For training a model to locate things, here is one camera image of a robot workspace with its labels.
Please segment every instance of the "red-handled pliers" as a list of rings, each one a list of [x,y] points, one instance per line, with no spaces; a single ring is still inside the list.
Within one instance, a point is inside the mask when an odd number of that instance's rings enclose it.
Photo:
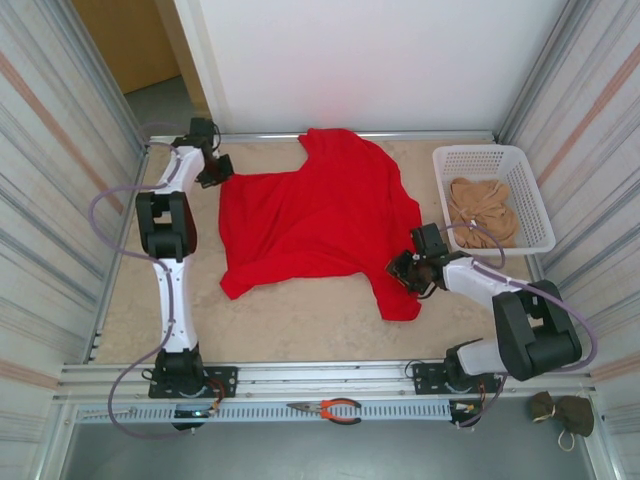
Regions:
[[[362,421],[361,418],[336,417],[329,411],[329,408],[334,405],[347,405],[349,407],[362,408],[362,405],[349,398],[334,398],[333,400],[323,400],[320,403],[288,403],[287,407],[302,410],[303,412],[319,413],[322,418],[326,418],[330,422],[337,423],[338,425],[356,425]]]

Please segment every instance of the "corrugated metal wall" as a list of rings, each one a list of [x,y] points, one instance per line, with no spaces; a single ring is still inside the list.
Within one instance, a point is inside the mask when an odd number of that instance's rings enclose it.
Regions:
[[[548,278],[600,339],[593,377],[625,470],[640,472],[640,2],[592,2],[511,143],[558,239]]]
[[[142,147],[66,2],[0,2],[0,477],[30,467],[57,376],[82,361],[114,253],[92,197],[135,181]],[[99,218],[116,238],[126,196]]]

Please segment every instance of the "white plastic basket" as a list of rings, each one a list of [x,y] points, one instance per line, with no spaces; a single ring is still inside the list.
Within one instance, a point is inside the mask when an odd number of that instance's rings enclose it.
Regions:
[[[447,225],[451,224],[447,205],[451,197],[452,180],[458,177],[474,182],[500,180],[511,189],[506,204],[516,212],[520,222],[516,247],[505,248],[505,254],[543,253],[555,246],[556,238],[538,185],[527,157],[519,148],[505,145],[440,147],[433,152],[433,166]],[[497,248],[462,248],[456,243],[452,230],[448,230],[448,235],[454,250],[462,250],[472,255],[500,255]]]

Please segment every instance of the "white wall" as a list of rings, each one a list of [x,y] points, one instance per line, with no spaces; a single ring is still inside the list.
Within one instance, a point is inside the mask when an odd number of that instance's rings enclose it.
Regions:
[[[176,0],[227,132],[497,129],[565,0]]]

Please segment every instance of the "marble-patterned surface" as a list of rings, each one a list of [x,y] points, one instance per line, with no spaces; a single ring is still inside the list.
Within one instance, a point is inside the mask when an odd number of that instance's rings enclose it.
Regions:
[[[421,206],[423,223],[443,224],[431,155],[451,142],[380,142],[400,166],[403,184]],[[306,158],[298,143],[223,145],[238,173],[297,170]],[[145,183],[155,182],[168,162],[154,148]],[[458,294],[437,291],[413,322],[380,318],[364,275],[294,279],[255,288],[231,301],[219,281],[226,271],[218,234],[219,189],[195,186],[190,196],[198,250],[189,277],[193,318],[204,361],[339,361],[442,357],[458,343],[495,335],[492,314]],[[137,223],[127,247],[142,251]],[[505,271],[528,278],[524,258]],[[150,264],[123,258],[96,361],[136,360],[160,341],[160,303]]]

